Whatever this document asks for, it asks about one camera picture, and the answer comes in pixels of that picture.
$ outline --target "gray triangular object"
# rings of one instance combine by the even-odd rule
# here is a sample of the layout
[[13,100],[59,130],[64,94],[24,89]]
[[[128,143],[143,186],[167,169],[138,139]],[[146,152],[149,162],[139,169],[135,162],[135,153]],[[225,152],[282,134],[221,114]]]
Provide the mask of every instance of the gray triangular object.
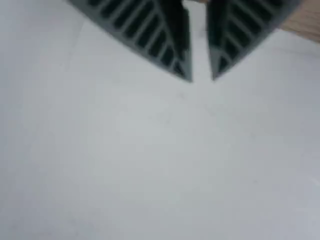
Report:
[[69,0],[149,62],[192,81],[189,16],[180,0]]
[[259,45],[301,0],[211,0],[207,34],[216,79]]

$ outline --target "striped pattern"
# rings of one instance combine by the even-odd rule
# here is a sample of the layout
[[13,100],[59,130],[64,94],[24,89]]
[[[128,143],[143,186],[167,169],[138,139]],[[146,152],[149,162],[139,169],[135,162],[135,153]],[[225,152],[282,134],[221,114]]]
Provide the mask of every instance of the striped pattern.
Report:
[[[215,30],[208,26],[208,34],[220,36],[211,41],[210,47],[217,49],[219,56],[211,56],[215,69],[213,77],[219,77],[257,46],[298,4],[299,0],[229,0],[221,6],[224,14],[219,18]],[[208,6],[208,14],[215,7]]]
[[157,0],[70,0],[107,32],[150,62],[191,81],[189,49],[181,49]]

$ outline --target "white surface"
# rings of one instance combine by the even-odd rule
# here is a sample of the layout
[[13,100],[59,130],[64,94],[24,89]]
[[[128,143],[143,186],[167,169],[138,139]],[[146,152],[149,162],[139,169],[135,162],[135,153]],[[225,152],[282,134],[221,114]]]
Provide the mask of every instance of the white surface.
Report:
[[320,239],[320,47],[278,31],[194,84],[64,2],[0,8],[0,239]]

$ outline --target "gray plastic piece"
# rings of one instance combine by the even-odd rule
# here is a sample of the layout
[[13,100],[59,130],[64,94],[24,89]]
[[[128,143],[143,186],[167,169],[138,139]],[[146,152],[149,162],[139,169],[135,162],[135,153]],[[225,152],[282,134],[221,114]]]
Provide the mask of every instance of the gray plastic piece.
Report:
[[301,0],[211,0],[207,34],[213,79],[261,43]]
[[191,82],[189,16],[181,0],[69,0],[136,53]]

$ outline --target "wooden surface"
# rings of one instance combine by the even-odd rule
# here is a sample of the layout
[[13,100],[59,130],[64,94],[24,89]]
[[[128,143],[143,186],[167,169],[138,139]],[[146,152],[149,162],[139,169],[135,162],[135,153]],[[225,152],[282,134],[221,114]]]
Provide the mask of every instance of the wooden surface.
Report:
[[305,0],[282,28],[320,42],[320,0]]

